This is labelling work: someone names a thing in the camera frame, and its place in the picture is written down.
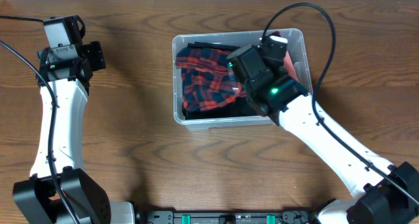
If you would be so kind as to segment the coral pink garment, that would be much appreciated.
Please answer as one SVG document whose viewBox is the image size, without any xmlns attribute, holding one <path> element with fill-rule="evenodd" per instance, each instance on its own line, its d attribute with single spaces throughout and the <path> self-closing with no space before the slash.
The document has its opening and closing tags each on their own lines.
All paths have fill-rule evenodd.
<svg viewBox="0 0 419 224">
<path fill-rule="evenodd" d="M 289 55 L 289 52 L 287 51 L 285 53 L 285 58 L 283 59 L 283 66 L 286 68 L 288 75 L 293 78 L 296 81 L 299 81 L 298 77 L 297 77 L 297 73 L 295 71 L 293 62 L 291 60 L 291 57 Z"/>
</svg>

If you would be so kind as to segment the red navy plaid shirt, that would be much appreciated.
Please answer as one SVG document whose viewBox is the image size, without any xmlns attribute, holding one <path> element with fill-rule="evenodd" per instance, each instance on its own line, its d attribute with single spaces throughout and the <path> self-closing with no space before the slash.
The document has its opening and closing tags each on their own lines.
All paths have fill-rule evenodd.
<svg viewBox="0 0 419 224">
<path fill-rule="evenodd" d="M 181 70 L 183 107 L 189 112 L 219 109 L 243 98 L 246 91 L 230 68 L 228 50 L 185 47 L 175 65 Z"/>
</svg>

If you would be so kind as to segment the large black garment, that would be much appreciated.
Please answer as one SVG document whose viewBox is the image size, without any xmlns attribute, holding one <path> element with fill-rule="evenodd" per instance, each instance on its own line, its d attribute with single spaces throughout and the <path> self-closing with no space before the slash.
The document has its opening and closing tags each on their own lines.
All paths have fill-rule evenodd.
<svg viewBox="0 0 419 224">
<path fill-rule="evenodd" d="M 212 43 L 195 42 L 189 43 L 187 47 L 191 48 L 215 48 L 220 50 L 228 50 L 234 52 L 238 50 L 236 46 L 217 45 Z M 225 107 L 213 109 L 204 112 L 189 112 L 182 106 L 182 112 L 186 119 L 214 119 L 218 117 L 249 117 L 255 116 L 257 113 L 246 102 L 246 95 L 243 98 L 238 98 L 234 103 L 230 103 Z"/>
</svg>

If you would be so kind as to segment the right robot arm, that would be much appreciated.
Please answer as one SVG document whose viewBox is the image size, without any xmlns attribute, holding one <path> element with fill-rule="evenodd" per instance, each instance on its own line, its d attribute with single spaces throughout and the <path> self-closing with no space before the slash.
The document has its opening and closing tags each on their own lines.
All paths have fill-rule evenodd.
<svg viewBox="0 0 419 224">
<path fill-rule="evenodd" d="M 333 200 L 314 214 L 318 223 L 410 223 L 418 217 L 418 171 L 377 155 L 322 108 L 277 65 L 265 64 L 255 46 L 227 58 L 255 110 L 303 141 L 341 179 L 352 199 Z"/>
</svg>

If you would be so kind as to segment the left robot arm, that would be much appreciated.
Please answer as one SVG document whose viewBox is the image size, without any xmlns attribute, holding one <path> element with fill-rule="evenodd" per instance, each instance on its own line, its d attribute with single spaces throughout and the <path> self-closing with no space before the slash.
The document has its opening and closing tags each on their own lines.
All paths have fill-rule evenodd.
<svg viewBox="0 0 419 224">
<path fill-rule="evenodd" d="M 29 223 L 135 223 L 130 202 L 111 202 L 85 172 L 82 126 L 89 80 L 105 68 L 99 42 L 58 45 L 38 53 L 43 101 L 39 148 L 29 179 L 12 196 Z"/>
</svg>

